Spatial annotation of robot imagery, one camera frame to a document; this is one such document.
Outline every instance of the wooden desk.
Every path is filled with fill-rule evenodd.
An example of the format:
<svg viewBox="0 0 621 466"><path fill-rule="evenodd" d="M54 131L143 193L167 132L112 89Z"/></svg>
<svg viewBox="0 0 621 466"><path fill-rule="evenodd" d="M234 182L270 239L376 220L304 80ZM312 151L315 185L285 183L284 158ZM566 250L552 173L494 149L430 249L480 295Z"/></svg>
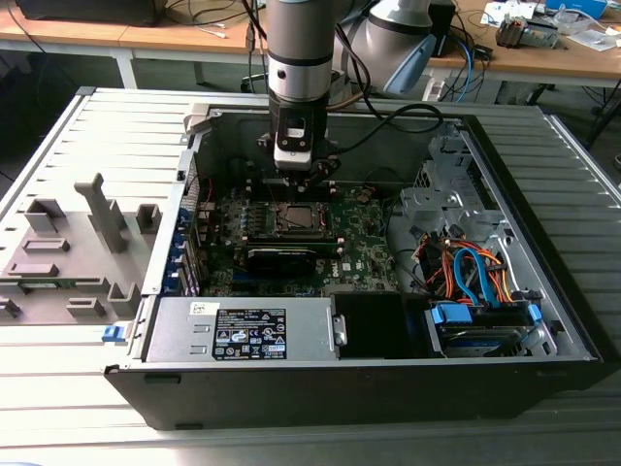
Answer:
<svg viewBox="0 0 621 466"><path fill-rule="evenodd" d="M458 0L467 30L479 44L494 50L486 73L486 81L518 81L527 83L558 83L612 87L621 77L621 52L618 49L596 52L567 38L556 50L524 48L509 50L496 46L494 27L479 24L485 0ZM225 6L226 0L193 0L194 12L202 8ZM0 1L0 50L37 51L15 25ZM234 5L226 12L209 13L203 19L214 20L240 12ZM247 19L242 16L226 21L227 39L220 39L193 26L174 24L164 19L158 27L143 28L113 24L90 24L69 21L31 21L13 6L12 11L22 26L41 43L46 51L111 56L116 59L125 87L136 88L132 68L134 58L183 60L198 63L247 63L245 30ZM179 21L189 21L185 8L176 14ZM618 19L621 14L606 13L604 21ZM432 58L427 72L432 81L443 82L464 66L464 59L454 51L443 58Z"/></svg>

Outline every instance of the black cable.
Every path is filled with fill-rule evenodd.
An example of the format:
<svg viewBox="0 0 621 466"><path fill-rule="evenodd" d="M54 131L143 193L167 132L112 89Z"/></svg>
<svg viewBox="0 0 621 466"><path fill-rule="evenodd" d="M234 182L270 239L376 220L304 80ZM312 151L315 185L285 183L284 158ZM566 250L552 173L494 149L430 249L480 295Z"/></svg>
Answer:
<svg viewBox="0 0 621 466"><path fill-rule="evenodd" d="M254 88L254 80L252 79L252 52L248 53L248 84L250 84L250 90L253 94L256 94L256 89Z"/></svg>
<svg viewBox="0 0 621 466"><path fill-rule="evenodd" d="M604 106L602 107L602 111L600 112L600 114L598 116L596 116L595 119L593 120L593 124L591 126L591 133L592 134L595 132L595 128L598 125L598 122L599 122L600 118L604 116L605 109L607 108L608 104L610 102L612 102L612 98L614 97L614 94L617 93L617 90L619 89L619 85L621 85L621 79L619 81L617 81L616 86L614 87L614 89L612 89L612 92L610 92L610 96L605 101Z"/></svg>
<svg viewBox="0 0 621 466"><path fill-rule="evenodd" d="M187 7L188 10L191 11L190 9L190 3L192 2L192 0L187 0ZM204 15L205 13L211 13L211 12L221 12L223 10L228 10L229 8L231 8L233 5L235 5L235 3L237 2L237 0L231 0L231 3L229 3L226 7L218 7L218 8L205 8L203 10L200 10L194 14L190 13L190 17L192 18L192 21L194 21L197 17L199 17L200 15ZM177 5L178 2L175 2L173 5L171 5L168 8L174 7L175 5Z"/></svg>
<svg viewBox="0 0 621 466"><path fill-rule="evenodd" d="M255 0L254 1L254 15L256 17L256 21L261 24L261 18L259 17L259 1ZM265 64L265 53L264 53L264 49L263 49L263 38L261 36L259 36L259 44L261 44L261 65L263 67L263 82L265 84L265 93L269 94L270 93L270 88L269 88L269 75L268 75L268 67Z"/></svg>
<svg viewBox="0 0 621 466"><path fill-rule="evenodd" d="M379 121L384 121L384 116L376 110L376 108L373 106L373 104L369 100L369 94L371 92L371 73L369 72L369 68L367 68L367 65L365 65L364 61L362 61L362 59L356 54L356 52L353 51L353 47L351 46L351 43L347 39L347 35L343 31L343 27L340 24L337 24L336 26L336 33L343 47L347 50L349 55L351 55L351 64L353 67L354 74L356 75L356 80L358 81L358 86L360 87L362 91L362 98L365 102L365 105L367 106L369 111ZM362 71L365 74L364 81L362 77L360 76L360 69L358 68L358 65L360 65L360 68L362 68ZM398 124L394 124L394 123L386 123L386 124L388 124L391 128L397 129L398 131L401 131L404 133L410 133L410 134L420 133L420 131L418 130L406 129Z"/></svg>
<svg viewBox="0 0 621 466"><path fill-rule="evenodd" d="M595 92L595 91L593 89L591 89L590 87L583 86L582 90L589 97L589 99L591 99L593 102L595 102L598 106L601 107L604 104L602 101L598 100L597 97L593 96L593 94L591 92Z"/></svg>
<svg viewBox="0 0 621 466"><path fill-rule="evenodd" d="M246 12L238 12L235 13L233 15L230 15L228 17L220 17L218 19L213 19L211 21L204 21L204 22L196 22L194 19L196 17L198 17L199 15L206 13L206 11L201 11L201 12L197 12L194 14L195 18L192 19L192 22L182 22L179 21L177 19L174 19L173 17L170 16L169 12L172 10L172 8L177 5L178 3L180 3L182 0L179 0L179 2L173 3L172 5L169 5L168 7L166 7L166 10L164 11L164 15L166 16L167 19L169 19L170 21L172 21L175 24L180 24L181 26L209 26L210 24L215 24L217 22L224 22L224 21L228 21L229 19L234 19L236 17L243 17L246 15Z"/></svg>
<svg viewBox="0 0 621 466"><path fill-rule="evenodd" d="M254 0L250 0L251 6L254 5ZM248 50L248 83L250 84L250 90L253 94L256 94L254 88L254 80L252 79L252 54L256 49L256 33L254 32L254 23L252 20L248 22L248 27L245 31L245 48Z"/></svg>
<svg viewBox="0 0 621 466"><path fill-rule="evenodd" d="M268 35L265 33L265 30L263 30L263 28L261 27L261 24L259 23L259 20L257 19L258 15L257 17L254 16L254 13L252 12L252 9L248 5L247 0L242 0L242 5L244 5L245 12L248 14L248 17L250 18L250 21L252 21L252 24L254 25L254 27L256 27L256 30L259 31L259 34L261 35L261 37L267 41Z"/></svg>
<svg viewBox="0 0 621 466"><path fill-rule="evenodd" d="M3 176L4 178L6 178L7 180L9 180L11 183L15 182L15 178L11 178L9 175L7 175L6 173L0 171L0 176Z"/></svg>
<svg viewBox="0 0 621 466"><path fill-rule="evenodd" d="M11 2L10 0L5 0L4 2L7 6L7 11L9 12L9 16L11 17L11 19L13 20L13 22L16 24L16 26L21 29L21 32L23 32L26 37L28 38L28 40L30 40L30 42L32 42L32 44L41 51L41 53L46 57L46 59L49 59L56 68L58 68L58 70L63 74L63 76L65 77L65 79L73 86L73 87L78 87L78 85L76 84L76 82L73 80L73 78L71 78L71 76L69 76L67 74L67 72L64 70L64 68L62 66L60 66L58 63L55 62L55 60L51 60L51 58L49 57L49 54L44 50L43 47L41 47L41 45L35 41L34 37L32 37L30 35L30 33L28 33L28 31L26 31L26 29L19 23L19 21L17 20L17 18L15 17L15 15L13 14L13 10L11 10Z"/></svg>
<svg viewBox="0 0 621 466"><path fill-rule="evenodd" d="M372 175L373 173L377 173L377 172L380 172L380 171L384 171L384 172L390 173L390 174L391 174L393 177L395 177L395 178L396 178L396 179L397 179L397 180L398 180L401 184L408 184L408 183L406 183L406 182L404 181L404 179L403 179L403 178L401 178L401 175L399 175L399 174L398 174L395 170L393 170L393 169L392 169L392 168L390 168L390 167L384 167L384 166L381 166L381 167L375 167L375 168L372 168L371 170L369 170L369 173L367 173L367 175L365 176L365 179L364 179L363 183L367 183L367 182L369 181L369 178L371 177L371 175Z"/></svg>
<svg viewBox="0 0 621 466"><path fill-rule="evenodd" d="M474 47L476 47L476 42L474 41L473 35L466 30L466 25L464 24L464 20L462 19L462 17L460 17L458 12L455 12L455 17L457 17L457 19L459 20L459 23L462 25L462 27L461 27L461 29L459 29L457 26L453 26L453 25L451 25L451 27L454 27L454 28L462 31L462 33L464 34L464 39L465 39L465 42L466 42L466 46L468 47L468 50L474 51ZM470 48L470 46L468 44L468 40L469 39L473 42L472 48Z"/></svg>
<svg viewBox="0 0 621 466"><path fill-rule="evenodd" d="M427 128L423 128L423 129L412 129L412 130L409 130L409 133L414 133L414 134L428 133L430 131L434 131L434 130L438 129L444 123L444 117L443 117L441 111L438 110L436 107L433 107L433 106L428 105L428 104L422 104L422 103L405 105L404 107L402 107L400 109L397 109L393 113L391 113L390 115L386 116L385 119L380 121L375 128L373 128L371 131L369 131L366 135L364 135L356 143L352 144L351 146L345 147L345 148L335 148L332 151L331 154L332 155L342 155L344 153L347 153L347 152L350 152L352 150L358 149L360 146L362 146L367 141L369 141L371 138L373 138L377 131L379 131L381 128L386 126L394 118L396 118L398 116L401 116L401 115L403 115L406 112L409 112L411 110L426 110L426 111L431 112L432 114L434 114L434 117L436 117L437 120L436 120L436 122L432 126L429 126Z"/></svg>

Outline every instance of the slotted metal table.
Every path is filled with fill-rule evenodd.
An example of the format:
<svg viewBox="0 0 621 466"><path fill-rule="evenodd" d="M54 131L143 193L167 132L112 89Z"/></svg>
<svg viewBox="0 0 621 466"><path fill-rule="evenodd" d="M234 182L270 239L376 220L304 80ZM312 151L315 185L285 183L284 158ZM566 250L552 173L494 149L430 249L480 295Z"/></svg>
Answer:
<svg viewBox="0 0 621 466"><path fill-rule="evenodd" d="M77 95L0 202L0 266L29 197L87 209L71 186L103 174L124 212L165 201L194 102L264 97L129 89ZM380 110L399 102L377 101ZM439 104L475 115L621 348L621 194L554 116L533 107ZM621 375L511 420L158 432L101 376L103 325L0 327L0 461L37 464L618 464ZM467 381L456 381L456 384Z"/></svg>

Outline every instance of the wire bundle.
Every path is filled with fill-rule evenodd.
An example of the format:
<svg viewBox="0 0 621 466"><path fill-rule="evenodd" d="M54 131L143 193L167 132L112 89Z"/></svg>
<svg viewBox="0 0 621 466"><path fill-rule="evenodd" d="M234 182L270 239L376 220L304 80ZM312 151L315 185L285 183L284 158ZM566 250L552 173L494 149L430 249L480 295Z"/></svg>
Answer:
<svg viewBox="0 0 621 466"><path fill-rule="evenodd" d="M426 241L420 247L418 252L418 257L420 258L420 253L422 249L426 246ZM457 298L457 302L476 305L477 300L475 298L474 293L466 288L461 279L461 270L459 267L459 262L462 259L467 259L470 261L474 261L479 264L478 259L481 259L480 264L484 267L481 270L479 268L479 281L481 284L483 295L486 297L487 301L490 301L490 293L486 289L488 285L487 280L485 279L485 275L491 280L493 284L493 289L496 293L496 297L498 298L498 302L500 303L512 303L513 299L511 298L511 293L507 286L507 270L505 269L496 269L489 270L490 267L494 266L504 266L504 263L496 257L490 250L485 250L480 246L464 241L464 240L447 240L441 239L441 243L444 244L441 251L441 267L425 282L425 287L427 290L431 290L434 283L437 282L438 279L443 279L443 284L441 284L435 290L435 294L442 294L445 299L455 299ZM471 255L464 255L464 252L468 251ZM457 292L455 284L458 284L462 289L463 294L465 296L459 296Z"/></svg>

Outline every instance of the warning label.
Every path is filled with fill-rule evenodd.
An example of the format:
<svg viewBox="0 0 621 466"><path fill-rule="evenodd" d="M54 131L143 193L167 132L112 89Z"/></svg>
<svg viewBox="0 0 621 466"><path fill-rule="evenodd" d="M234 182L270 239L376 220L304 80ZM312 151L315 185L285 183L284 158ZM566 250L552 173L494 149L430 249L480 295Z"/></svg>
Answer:
<svg viewBox="0 0 621 466"><path fill-rule="evenodd" d="M212 356L219 361L286 359L284 309L218 309Z"/></svg>

